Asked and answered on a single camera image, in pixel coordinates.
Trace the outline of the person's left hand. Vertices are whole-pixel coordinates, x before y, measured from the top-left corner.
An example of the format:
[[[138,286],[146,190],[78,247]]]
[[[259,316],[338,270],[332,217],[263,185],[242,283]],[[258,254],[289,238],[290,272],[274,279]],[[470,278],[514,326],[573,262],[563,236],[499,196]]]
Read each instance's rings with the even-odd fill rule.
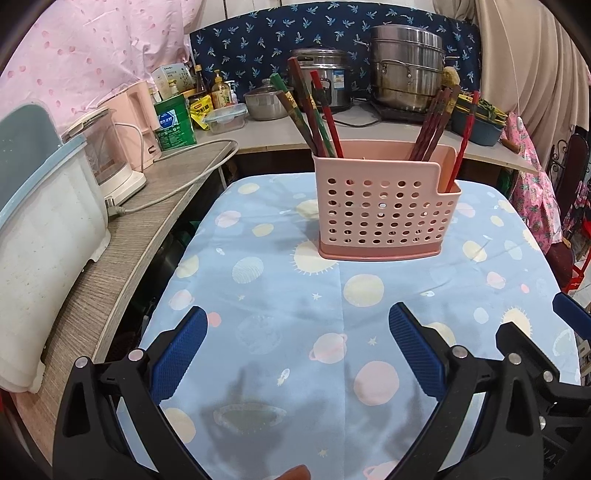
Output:
[[[311,472],[305,465],[297,465],[287,470],[274,480],[311,480]]]

